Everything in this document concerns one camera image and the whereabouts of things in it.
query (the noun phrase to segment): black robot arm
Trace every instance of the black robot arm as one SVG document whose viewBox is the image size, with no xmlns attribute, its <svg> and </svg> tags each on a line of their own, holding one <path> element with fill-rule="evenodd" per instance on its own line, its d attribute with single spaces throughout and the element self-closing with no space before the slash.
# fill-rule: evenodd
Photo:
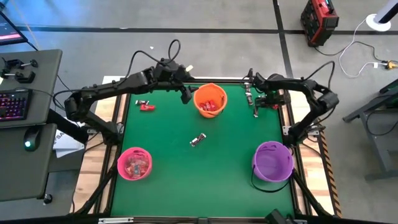
<svg viewBox="0 0 398 224">
<path fill-rule="evenodd" d="M 126 93 L 139 95 L 154 90 L 174 90 L 181 91 L 182 103 L 187 104 L 192 98 L 192 92 L 197 88 L 186 87 L 183 83 L 193 80 L 193 77 L 183 65 L 173 60 L 162 59 L 160 62 L 156 67 L 129 75 L 118 82 L 93 85 L 73 92 L 64 102 L 67 118 L 90 125 L 102 133 L 105 144 L 113 145 L 119 142 L 117 126 L 115 123 L 102 120 L 90 111 L 94 102 Z"/>
<path fill-rule="evenodd" d="M 289 128 L 289 133 L 286 139 L 286 143 L 289 146 L 296 145 L 298 142 L 303 141 L 307 137 L 307 131 L 311 127 L 311 124 L 319 116 L 332 110 L 339 103 L 336 93 L 333 93 L 329 88 L 323 85 L 319 85 L 314 80 L 304 78 L 285 78 L 279 74 L 272 74 L 269 78 L 265 79 L 258 72 L 253 76 L 251 69 L 248 77 L 254 88 L 259 92 L 265 93 L 265 97 L 256 100 L 256 106 L 259 107 L 278 104 L 275 103 L 278 101 L 283 101 L 284 103 L 290 102 L 290 99 L 280 97 L 281 95 L 276 93 L 278 90 L 292 90 L 304 93 L 307 102 L 310 105 L 310 112 L 303 120 L 293 124 Z M 319 92 L 322 95 L 319 98 L 316 98 L 314 95 L 315 92 Z"/>
</svg>

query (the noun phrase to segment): red power tool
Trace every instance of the red power tool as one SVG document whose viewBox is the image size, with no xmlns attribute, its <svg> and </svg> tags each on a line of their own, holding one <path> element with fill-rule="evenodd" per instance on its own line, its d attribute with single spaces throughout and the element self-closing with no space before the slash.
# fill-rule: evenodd
<svg viewBox="0 0 398 224">
<path fill-rule="evenodd" d="M 331 0 L 308 0 L 300 19 L 308 46 L 323 46 L 337 27 L 338 19 Z"/>
</svg>

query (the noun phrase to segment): green mat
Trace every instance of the green mat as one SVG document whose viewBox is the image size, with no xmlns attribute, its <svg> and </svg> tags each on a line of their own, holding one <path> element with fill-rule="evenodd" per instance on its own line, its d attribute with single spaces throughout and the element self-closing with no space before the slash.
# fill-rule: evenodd
<svg viewBox="0 0 398 224">
<path fill-rule="evenodd" d="M 143 180 L 118 177 L 112 216 L 264 217 L 275 208 L 294 214 L 289 185 L 273 194 L 250 185 L 258 145 L 282 141 L 277 111 L 260 109 L 254 118 L 240 86 L 220 86 L 228 104 L 213 119 L 202 117 L 193 100 L 183 105 L 179 92 L 132 97 L 122 151 L 134 146 L 149 151 L 153 170 Z M 156 109 L 139 111 L 135 100 L 149 100 Z M 200 133 L 207 138 L 192 147 Z M 256 183 L 268 190 L 284 184 Z"/>
</svg>

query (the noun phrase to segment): red candy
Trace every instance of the red candy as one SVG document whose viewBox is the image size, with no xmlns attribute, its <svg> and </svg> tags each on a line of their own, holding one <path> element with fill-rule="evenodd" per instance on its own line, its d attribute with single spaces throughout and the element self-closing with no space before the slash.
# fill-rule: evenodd
<svg viewBox="0 0 398 224">
<path fill-rule="evenodd" d="M 153 110 L 155 110 L 155 106 L 154 105 L 141 105 L 139 109 L 142 111 L 153 111 Z"/>
<path fill-rule="evenodd" d="M 210 100 L 210 107 L 211 107 L 211 111 L 217 110 L 217 106 L 216 106 L 216 103 L 214 102 L 214 100 Z"/>
<path fill-rule="evenodd" d="M 200 103 L 199 107 L 205 111 L 216 111 L 218 110 L 216 103 L 214 100 L 208 100 L 204 103 Z"/>
</svg>

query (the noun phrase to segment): keyboard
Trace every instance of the keyboard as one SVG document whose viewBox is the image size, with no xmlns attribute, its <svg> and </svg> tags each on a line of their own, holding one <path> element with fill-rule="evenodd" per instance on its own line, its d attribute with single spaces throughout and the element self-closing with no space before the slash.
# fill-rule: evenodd
<svg viewBox="0 0 398 224">
<path fill-rule="evenodd" d="M 31 96 L 30 89 L 0 90 L 0 122 L 26 119 Z"/>
</svg>

